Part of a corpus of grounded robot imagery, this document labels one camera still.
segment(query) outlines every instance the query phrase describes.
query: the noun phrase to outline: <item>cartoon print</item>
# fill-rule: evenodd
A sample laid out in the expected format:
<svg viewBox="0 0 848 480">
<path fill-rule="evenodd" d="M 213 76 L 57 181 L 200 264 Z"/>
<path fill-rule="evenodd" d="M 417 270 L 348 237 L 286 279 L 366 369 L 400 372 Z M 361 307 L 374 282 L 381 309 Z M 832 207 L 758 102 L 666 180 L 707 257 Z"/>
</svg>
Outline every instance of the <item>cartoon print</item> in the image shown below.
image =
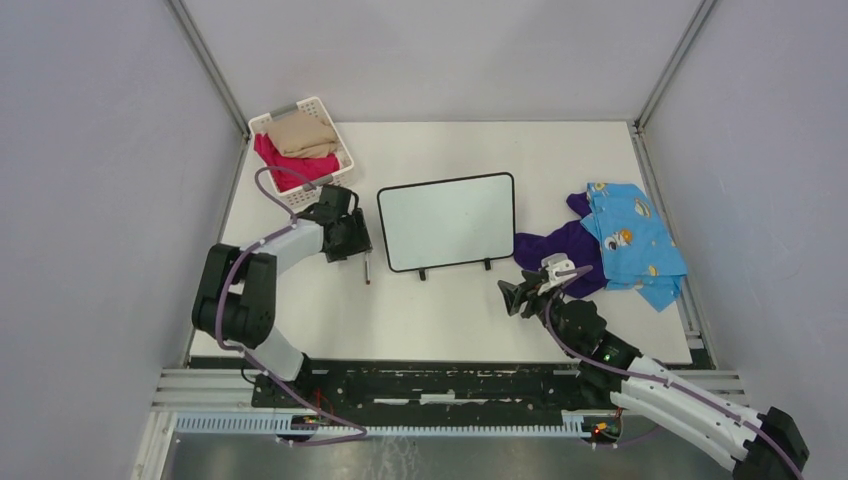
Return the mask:
<svg viewBox="0 0 848 480">
<path fill-rule="evenodd" d="M 633 232 L 626 228 L 622 228 L 621 230 L 612 234 L 604 239 L 604 246 L 607 247 L 607 250 L 616 250 L 620 247 L 626 247 L 633 242 Z"/>
<path fill-rule="evenodd" d="M 598 182 L 598 183 L 592 184 L 592 191 L 598 192 L 605 197 L 609 196 L 609 192 L 606 191 L 606 188 L 607 188 L 607 184 L 603 183 L 603 182 Z"/>
<path fill-rule="evenodd" d="M 651 218 L 651 206 L 642 201 L 641 198 L 636 198 L 634 200 L 636 200 L 636 213 L 645 218 Z"/>
</svg>

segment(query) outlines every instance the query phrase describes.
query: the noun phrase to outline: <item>metal frame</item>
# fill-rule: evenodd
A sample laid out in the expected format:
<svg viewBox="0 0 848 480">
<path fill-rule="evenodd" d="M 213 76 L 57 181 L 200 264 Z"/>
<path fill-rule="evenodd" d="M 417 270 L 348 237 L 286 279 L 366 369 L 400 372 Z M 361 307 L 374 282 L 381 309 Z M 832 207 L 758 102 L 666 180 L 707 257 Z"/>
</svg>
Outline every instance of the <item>metal frame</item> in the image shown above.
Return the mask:
<svg viewBox="0 0 848 480">
<path fill-rule="evenodd" d="M 224 79 L 224 75 L 221 73 L 221 69 L 218 67 L 215 58 L 212 57 L 212 53 L 206 45 L 206 41 L 203 39 L 203 35 L 200 34 L 200 30 L 198 30 L 197 25 L 194 23 L 191 13 L 189 13 L 183 0 L 165 0 L 165 4 L 168 5 L 171 14 L 177 20 L 180 30 L 183 31 L 183 34 L 185 34 L 188 40 L 189 46 L 191 46 L 194 54 L 197 55 L 203 71 L 206 72 L 206 76 L 209 77 L 209 81 L 212 82 L 212 86 L 215 87 L 215 91 L 224 103 L 224 107 L 227 109 L 227 115 L 230 116 L 233 124 L 241 132 L 242 138 L 246 140 L 250 135 L 250 130 L 247 128 L 247 118 L 245 118 L 244 113 L 238 106 L 229 85 L 227 85 L 227 81 Z"/>
<path fill-rule="evenodd" d="M 186 35 L 192 49 L 200 60 L 207 76 L 217 90 L 222 102 L 224 103 L 227 113 L 243 135 L 243 145 L 236 169 L 233 187 L 230 191 L 230 196 L 227 202 L 227 207 L 223 216 L 220 235 L 223 233 L 223 225 L 230 214 L 232 199 L 235 194 L 235 186 L 241 175 L 244 167 L 247 141 L 249 139 L 249 130 L 247 128 L 247 120 L 239 108 L 232 92 L 229 89 L 218 65 L 209 52 L 209 48 L 203 40 L 202 35 L 197 29 L 194 20 L 186 8 L 183 0 L 165 0 L 165 3 L 170 8 L 175 19 L 179 23 L 181 29 Z M 630 134 L 633 141 L 634 151 L 639 162 L 639 167 L 642 172 L 643 180 L 647 189 L 647 194 L 656 205 L 663 219 L 672 232 L 675 233 L 674 223 L 668 215 L 667 208 L 663 202 L 660 193 L 660 187 L 657 182 L 654 169 L 648 156 L 647 149 L 644 143 L 644 128 L 648 124 L 653 115 L 658 103 L 668 89 L 671 80 L 677 73 L 682 61 L 689 53 L 694 40 L 703 29 L 710 14 L 718 4 L 718 0 L 702 0 L 698 9 L 695 11 L 692 19 L 689 22 L 683 36 L 681 37 L 674 53 L 669 58 L 665 65 L 657 84 L 654 86 L 649 95 L 644 107 L 639 116 L 631 124 L 629 124 Z M 712 354 L 711 342 L 707 331 L 706 323 L 701 321 L 700 302 L 698 295 L 692 288 L 688 280 L 684 283 L 681 295 L 681 308 L 684 317 L 686 318 L 686 336 L 689 342 L 690 349 L 705 349 L 711 359 L 715 359 Z M 185 348 L 185 362 L 188 361 L 190 345 L 193 339 L 194 332 L 188 339 L 188 344 Z M 574 370 L 563 370 L 563 375 L 576 375 Z M 725 370 L 679 370 L 676 372 L 682 378 L 693 382 L 694 384 L 722 396 L 728 401 L 747 405 L 747 397 L 738 374 L 733 371 Z M 161 478 L 167 459 L 167 452 L 170 449 L 172 440 L 179 442 L 179 439 L 173 439 L 175 432 L 179 431 L 186 425 L 194 425 L 197 423 L 183 421 L 185 419 L 231 419 L 236 420 L 233 415 L 238 415 L 239 419 L 261 419 L 267 418 L 269 414 L 273 415 L 296 415 L 308 413 L 302 409 L 259 409 L 251 406 L 253 397 L 253 386 L 247 384 L 242 378 L 238 370 L 185 370 L 185 369 L 169 369 L 163 370 L 156 394 L 153 399 L 151 413 L 144 431 L 141 446 L 139 448 L 137 460 L 132 471 L 132 478 L 136 480 L 150 480 Z M 582 419 L 583 416 L 605 416 L 610 412 L 603 410 L 579 410 L 576 412 L 568 412 L 563 416 L 564 425 L 569 425 L 569 422 Z M 221 423 L 215 425 L 216 428 L 221 427 Z M 250 430 L 250 425 L 261 425 L 261 422 L 252 424 L 240 424 L 239 430 L 245 433 L 245 428 Z M 267 434 L 267 428 L 256 428 L 256 433 Z M 426 434 L 426 429 L 404 429 L 390 430 L 388 434 L 406 434 L 414 435 L 416 433 Z M 447 431 L 438 431 L 438 434 L 450 434 Z M 462 434 L 477 435 L 484 432 L 467 431 Z M 515 431 L 504 432 L 508 435 L 516 435 Z M 528 431 L 524 432 L 528 436 L 536 436 L 540 432 Z M 569 435 L 573 433 L 568 428 L 564 428 L 561 432 L 554 432 L 556 435 Z"/>
<path fill-rule="evenodd" d="M 671 58 L 668 59 L 665 67 L 663 67 L 663 71 L 660 74 L 659 80 L 657 80 L 657 84 L 654 85 L 653 90 L 651 90 L 651 94 L 648 95 L 648 100 L 645 102 L 645 106 L 642 107 L 642 111 L 639 112 L 639 116 L 636 119 L 636 127 L 638 129 L 644 129 L 648 124 L 648 121 L 650 121 L 651 115 L 653 115 L 654 110 L 657 108 L 657 104 L 665 95 L 671 80 L 680 68 L 680 64 L 683 63 L 683 59 L 686 58 L 686 55 L 689 53 L 689 49 L 692 47 L 695 39 L 698 38 L 698 34 L 701 33 L 701 30 L 707 23 L 707 19 L 709 19 L 710 14 L 713 12 L 718 3 L 719 0 L 701 0 L 700 5 L 698 5 L 698 9 L 695 10 L 695 13 L 692 15 L 692 19 L 689 20 L 689 25 L 687 25 L 686 30 L 683 31 L 683 36 L 680 37 L 680 41 L 677 42 L 677 46 L 674 48 L 674 53 L 671 54 Z"/>
<path fill-rule="evenodd" d="M 257 371 L 246 372 L 255 376 Z M 690 370 L 675 372 L 681 378 L 714 393 L 727 401 L 748 405 L 739 375 L 726 370 Z M 558 374 L 576 375 L 574 370 Z M 162 371 L 151 413 L 144 431 L 139 453 L 132 470 L 134 480 L 158 480 L 165 471 L 167 453 L 175 433 L 213 434 L 298 434 L 291 429 L 295 415 L 310 411 L 291 408 L 254 408 L 251 406 L 253 385 L 241 377 L 238 370 Z M 578 429 L 586 417 L 605 417 L 609 410 L 577 410 L 563 412 L 563 425 L 557 427 L 488 427 L 488 428 L 376 428 L 377 436 L 521 436 L 521 437 L 581 437 Z"/>
<path fill-rule="evenodd" d="M 677 238 L 677 228 L 668 214 L 665 201 L 660 193 L 660 187 L 654 167 L 651 164 L 651 157 L 648 155 L 648 150 L 645 148 L 645 139 L 643 131 L 638 127 L 638 122 L 633 122 L 629 125 L 630 138 L 633 142 L 633 149 L 636 152 L 636 160 L 639 162 L 639 170 L 642 172 L 642 181 L 645 183 L 645 193 L 654 202 L 657 211 L 665 221 L 666 226 L 673 238 Z M 681 289 L 679 298 L 679 307 L 682 309 L 683 319 L 686 321 L 683 327 L 686 332 L 686 339 L 690 349 L 703 348 L 707 351 L 714 365 L 718 364 L 718 359 L 713 349 L 713 343 L 710 338 L 709 328 L 706 322 L 701 319 L 702 307 L 699 297 L 696 295 L 692 282 L 689 277 L 684 279 L 683 288 Z"/>
</svg>

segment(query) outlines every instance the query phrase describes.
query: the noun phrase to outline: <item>plastic basket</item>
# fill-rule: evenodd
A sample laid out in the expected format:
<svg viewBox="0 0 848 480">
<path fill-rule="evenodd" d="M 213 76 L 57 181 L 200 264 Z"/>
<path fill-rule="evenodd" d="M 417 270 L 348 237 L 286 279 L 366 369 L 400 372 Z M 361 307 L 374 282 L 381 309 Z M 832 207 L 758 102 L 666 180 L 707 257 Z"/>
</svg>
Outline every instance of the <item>plastic basket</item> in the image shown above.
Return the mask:
<svg viewBox="0 0 848 480">
<path fill-rule="evenodd" d="M 333 119 L 330 118 L 330 114 L 327 113 L 327 109 L 324 108 L 324 104 L 318 97 L 310 97 L 306 100 L 301 100 L 294 105 L 282 107 L 274 110 L 273 112 L 251 119 L 248 123 L 251 137 L 255 138 L 257 133 L 265 133 L 268 124 L 279 119 L 283 115 L 294 112 L 295 110 L 300 110 L 306 114 L 312 115 L 313 117 L 327 120 L 330 123 L 330 126 L 333 127 L 333 130 L 335 130 L 336 136 L 339 137 L 339 148 L 335 152 L 336 158 L 339 160 L 339 169 L 329 175 L 325 175 L 314 180 L 312 183 L 315 184 L 316 187 L 326 185 L 328 183 L 339 185 L 341 187 L 350 187 L 353 185 L 356 180 L 357 173 L 357 171 L 353 168 L 353 157 L 350 156 L 350 152 L 344 144 L 342 136 L 339 135 L 339 130 L 336 128 L 336 124 L 333 123 Z M 273 178 L 271 179 L 271 185 L 273 185 L 274 191 L 280 196 L 280 199 L 292 209 L 305 207 L 306 205 L 318 200 L 318 191 L 309 185 L 301 185 L 297 188 L 292 188 L 284 192 L 280 191 Z"/>
</svg>

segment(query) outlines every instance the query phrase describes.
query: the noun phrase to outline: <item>blue patterned cloth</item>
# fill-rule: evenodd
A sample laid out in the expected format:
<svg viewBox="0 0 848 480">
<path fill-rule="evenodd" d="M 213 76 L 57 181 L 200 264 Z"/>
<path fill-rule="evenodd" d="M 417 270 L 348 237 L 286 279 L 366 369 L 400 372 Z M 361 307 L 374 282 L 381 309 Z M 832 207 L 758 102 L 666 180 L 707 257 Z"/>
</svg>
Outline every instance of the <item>blue patterned cloth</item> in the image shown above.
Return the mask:
<svg viewBox="0 0 848 480">
<path fill-rule="evenodd" d="M 581 224 L 601 244 L 607 289 L 636 288 L 657 311 L 674 303 L 686 263 L 642 190 L 590 183 L 586 195 L 592 213 Z"/>
</svg>

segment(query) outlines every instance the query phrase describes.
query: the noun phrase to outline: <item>gray wall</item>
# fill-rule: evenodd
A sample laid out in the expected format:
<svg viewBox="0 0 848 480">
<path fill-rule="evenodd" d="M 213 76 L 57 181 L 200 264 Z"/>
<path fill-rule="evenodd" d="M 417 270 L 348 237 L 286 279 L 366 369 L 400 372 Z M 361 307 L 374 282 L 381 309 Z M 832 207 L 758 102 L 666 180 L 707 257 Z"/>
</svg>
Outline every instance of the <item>gray wall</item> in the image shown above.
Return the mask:
<svg viewBox="0 0 848 480">
<path fill-rule="evenodd" d="M 248 117 L 634 118 L 698 0 L 186 0 Z"/>
<path fill-rule="evenodd" d="M 0 6 L 0 478 L 126 478 L 239 136 L 161 0 Z"/>
<path fill-rule="evenodd" d="M 848 3 L 726 1 L 648 126 L 724 363 L 790 412 L 808 480 L 848 458 Z"/>
</svg>

